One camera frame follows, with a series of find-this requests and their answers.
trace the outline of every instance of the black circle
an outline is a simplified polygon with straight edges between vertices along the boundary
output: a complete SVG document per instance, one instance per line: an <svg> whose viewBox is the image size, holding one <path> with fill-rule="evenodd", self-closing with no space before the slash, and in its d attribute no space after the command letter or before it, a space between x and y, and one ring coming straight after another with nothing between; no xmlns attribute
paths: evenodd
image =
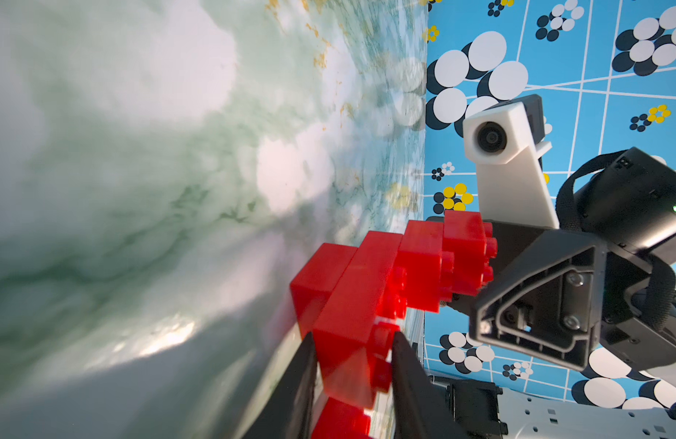
<svg viewBox="0 0 676 439"><path fill-rule="evenodd" d="M625 30L616 37L616 48L621 51L631 50L638 39L633 36L633 30Z"/></svg>
<svg viewBox="0 0 676 439"><path fill-rule="evenodd" d="M658 69L658 66L653 62L653 59L650 57L645 61L636 63L633 66L633 72L638 76L648 76L649 74L655 72Z"/></svg>
<svg viewBox="0 0 676 439"><path fill-rule="evenodd" d="M664 46L666 44L672 44L672 35L662 35L660 38L655 40L655 48Z"/></svg>
<svg viewBox="0 0 676 439"><path fill-rule="evenodd" d="M631 59L629 52L621 52L611 61L611 66L616 72L626 72L633 67L635 62Z"/></svg>
<svg viewBox="0 0 676 439"><path fill-rule="evenodd" d="M477 133L477 144L486 153L498 153L507 147L507 133L496 122L487 122Z"/></svg>

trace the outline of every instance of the black strap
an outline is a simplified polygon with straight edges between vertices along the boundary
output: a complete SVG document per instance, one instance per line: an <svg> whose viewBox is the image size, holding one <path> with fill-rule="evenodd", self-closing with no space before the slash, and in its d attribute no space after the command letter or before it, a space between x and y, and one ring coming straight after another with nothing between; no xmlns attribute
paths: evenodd
<svg viewBox="0 0 676 439"><path fill-rule="evenodd" d="M596 156L583 164L563 183L555 206L561 229L583 232L579 211L575 206L575 180L594 171L606 169L626 151ZM646 301L643 305L641 321L655 331L662 331L676 295L676 274L672 267L657 256L650 255L649 260L653 264L653 272L650 274L650 282L646 289Z"/></svg>
<svg viewBox="0 0 676 439"><path fill-rule="evenodd" d="M594 171L598 171L599 169L605 169L626 151L627 150L596 156L587 163L583 164L577 170L577 172L573 173L570 178L563 183L562 187L560 188L560 192L558 192L558 197L555 204L555 212L557 213L558 219L560 220L561 229L573 230L575 232L582 231L582 224L579 220L579 212L577 212L577 206L575 206L575 180Z"/></svg>

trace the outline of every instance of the lego stud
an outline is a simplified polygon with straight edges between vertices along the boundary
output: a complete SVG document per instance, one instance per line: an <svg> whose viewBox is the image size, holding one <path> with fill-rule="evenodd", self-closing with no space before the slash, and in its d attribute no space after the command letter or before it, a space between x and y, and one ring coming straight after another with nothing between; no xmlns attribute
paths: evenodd
<svg viewBox="0 0 676 439"><path fill-rule="evenodd" d="M482 283L491 282L494 280L494 268L485 266L482 270Z"/></svg>
<svg viewBox="0 0 676 439"><path fill-rule="evenodd" d="M494 226L491 223L482 223L484 226L484 236L491 238L494 236Z"/></svg>
<svg viewBox="0 0 676 439"><path fill-rule="evenodd" d="M391 386L391 364L377 358L372 370L371 384L380 392L388 392L389 386Z"/></svg>
<svg viewBox="0 0 676 439"><path fill-rule="evenodd" d="M497 241L497 238L487 238L487 248L485 250L487 258L496 258L498 253L499 241Z"/></svg>
<svg viewBox="0 0 676 439"><path fill-rule="evenodd" d="M386 354L394 342L394 333L399 330L400 328L396 324L377 323L372 327L369 335L369 350L378 357L386 358Z"/></svg>

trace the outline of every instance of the white grid line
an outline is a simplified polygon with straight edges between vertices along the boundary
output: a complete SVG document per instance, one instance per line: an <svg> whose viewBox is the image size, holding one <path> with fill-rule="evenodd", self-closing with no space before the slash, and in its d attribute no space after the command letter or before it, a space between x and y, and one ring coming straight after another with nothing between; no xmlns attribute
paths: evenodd
<svg viewBox="0 0 676 439"><path fill-rule="evenodd" d="M582 61L582 79L579 83L579 99L577 100L577 115L575 116L575 131L572 135L572 149L570 151L570 165L568 172L572 173L572 161L575 157L575 144L577 143L577 128L579 127L579 110L582 109L582 90L585 87L585 72L587 71L587 54L589 52L589 32L591 31L591 12L594 9L594 0L589 3L589 18L587 19L587 40L585 41L585 57Z"/></svg>
<svg viewBox="0 0 676 439"><path fill-rule="evenodd" d="M516 54L516 61L520 58L520 48L523 46L523 32L526 31L526 20L528 19L528 6L530 5L530 0L526 2L526 12L523 13L523 25L520 27L520 40L518 40L518 53Z"/></svg>
<svg viewBox="0 0 676 439"><path fill-rule="evenodd" d="M656 69L655 72L653 72L653 74L660 73L660 72L668 72L670 70L676 70L676 66L663 67L661 69ZM526 91L536 90L536 89L540 89L542 87L573 86L573 85L579 84L580 82L581 83L588 83L588 82L608 81L609 79L627 78L627 77L631 77L631 76L638 76L638 75L636 75L635 73L624 73L622 75L611 75L611 76L602 76L602 77L599 77L599 78L583 79L582 81L551 83L547 86L536 86L536 85L532 85L532 84L526 84L526 87L527 87Z"/></svg>
<svg viewBox="0 0 676 439"><path fill-rule="evenodd" d="M616 53L616 36L618 35L618 27L621 24L621 9L623 8L623 0L618 1L618 14L616 15L616 30L613 33L613 41L611 43L611 59L608 62L608 76L606 82L606 99L604 99L604 116L601 118L601 136L599 137L599 154L601 155L601 148L604 146L604 129L606 128L606 111L608 110L608 95L611 91L611 75L613 74L613 55Z"/></svg>

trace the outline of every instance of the screw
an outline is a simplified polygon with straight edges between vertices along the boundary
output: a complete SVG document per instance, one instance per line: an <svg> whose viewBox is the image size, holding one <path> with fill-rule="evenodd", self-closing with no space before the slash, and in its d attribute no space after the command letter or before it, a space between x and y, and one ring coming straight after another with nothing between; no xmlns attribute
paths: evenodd
<svg viewBox="0 0 676 439"><path fill-rule="evenodd" d="M562 319L562 323L568 329L572 329L573 331L577 331L581 327L581 325L579 324L579 319L577 318L576 315L566 315Z"/></svg>
<svg viewBox="0 0 676 439"><path fill-rule="evenodd" d="M571 271L567 273L567 276L565 276L565 279L567 282L572 285L572 286L582 286L585 284L585 279L582 275L577 273L576 271Z"/></svg>
<svg viewBox="0 0 676 439"><path fill-rule="evenodd" d="M483 320L479 323L479 332L482 334L489 334L492 331L492 324L489 320Z"/></svg>

